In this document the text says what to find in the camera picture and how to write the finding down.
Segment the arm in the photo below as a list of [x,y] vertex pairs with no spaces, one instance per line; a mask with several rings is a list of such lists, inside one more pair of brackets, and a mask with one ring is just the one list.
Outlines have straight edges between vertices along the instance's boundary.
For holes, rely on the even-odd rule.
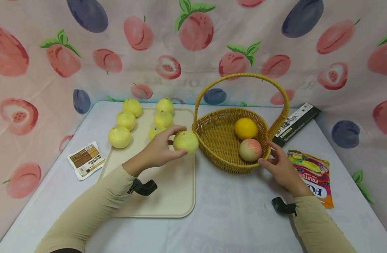
[[169,136],[183,130],[186,127],[173,126],[157,134],[143,151],[87,189],[54,222],[34,253],[84,253],[92,234],[127,202],[127,191],[141,172],[187,154],[168,148]]
[[274,149],[271,150],[274,159],[260,159],[258,162],[292,194],[297,213],[295,227],[308,253],[356,253],[320,200],[300,178],[282,148],[273,142],[268,142],[268,145]]

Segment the wicker basket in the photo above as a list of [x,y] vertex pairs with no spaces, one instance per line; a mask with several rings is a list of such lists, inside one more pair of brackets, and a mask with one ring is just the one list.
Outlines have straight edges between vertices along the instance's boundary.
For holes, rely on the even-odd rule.
[[[234,77],[255,77],[265,80],[274,85],[282,94],[284,107],[275,120],[271,128],[260,115],[244,108],[229,107],[226,109],[215,110],[198,119],[198,108],[202,97],[210,88],[219,82]],[[250,118],[258,126],[257,140],[262,146],[262,157],[267,159],[270,156],[271,148],[266,144],[267,140],[272,140],[275,134],[281,128],[288,117],[289,98],[286,91],[274,80],[254,73],[230,74],[219,78],[207,85],[196,98],[192,131],[199,140],[199,147],[206,157],[218,168],[233,174],[246,174],[258,166],[257,162],[246,162],[239,153],[241,140],[234,133],[234,124],[241,118]]]

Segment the white tablecloth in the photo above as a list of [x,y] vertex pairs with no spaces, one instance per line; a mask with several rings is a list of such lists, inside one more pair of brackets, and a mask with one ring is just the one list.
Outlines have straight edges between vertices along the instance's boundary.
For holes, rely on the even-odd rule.
[[[154,107],[155,104],[142,104]],[[194,110],[191,105],[175,105]],[[0,244],[0,253],[33,253],[62,211],[92,186],[99,171],[78,181],[66,157],[96,141],[107,155],[108,130],[120,102],[98,102],[52,166]],[[199,117],[222,106],[200,106]],[[251,108],[271,125],[280,109]],[[328,212],[358,253],[387,253],[387,232],[366,202],[315,121],[285,147],[331,163],[335,208]],[[244,176],[229,175],[196,153],[196,206],[182,219],[113,218],[88,242],[87,253],[301,253],[288,216],[271,205],[274,197],[290,198],[266,170]]]

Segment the basket handle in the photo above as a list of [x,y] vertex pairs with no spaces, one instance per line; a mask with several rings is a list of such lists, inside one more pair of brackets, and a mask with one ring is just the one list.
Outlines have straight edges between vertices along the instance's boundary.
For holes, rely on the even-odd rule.
[[229,74],[227,76],[220,77],[219,79],[209,83],[206,87],[204,87],[203,90],[199,93],[198,97],[196,98],[195,107],[194,107],[192,131],[196,131],[196,125],[198,122],[198,108],[199,108],[200,102],[202,101],[202,97],[205,95],[205,93],[208,90],[210,90],[210,88],[217,85],[218,83],[220,83],[224,80],[230,79],[230,78],[234,78],[234,77],[255,77],[255,78],[258,78],[261,80],[265,80],[268,83],[271,83],[273,86],[275,86],[282,94],[282,97],[284,100],[284,106],[283,106],[282,112],[280,113],[278,118],[275,120],[275,122],[271,125],[271,127],[268,129],[268,133],[267,133],[268,140],[271,141],[273,139],[273,137],[275,136],[275,134],[279,131],[279,128],[282,126],[282,124],[285,122],[285,120],[287,119],[287,117],[289,115],[289,106],[290,106],[289,98],[288,98],[284,88],[282,88],[282,86],[279,85],[279,83],[277,83],[275,80],[273,80],[269,77],[266,77],[265,75],[255,74],[255,73]]

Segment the black box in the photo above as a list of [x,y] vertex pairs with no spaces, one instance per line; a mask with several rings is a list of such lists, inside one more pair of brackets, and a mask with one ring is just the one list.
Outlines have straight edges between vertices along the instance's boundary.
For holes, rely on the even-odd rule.
[[272,141],[283,147],[298,131],[300,131],[300,129],[310,122],[310,120],[315,119],[319,112],[321,111],[311,104],[303,104],[302,107],[297,109],[297,111],[286,119]]

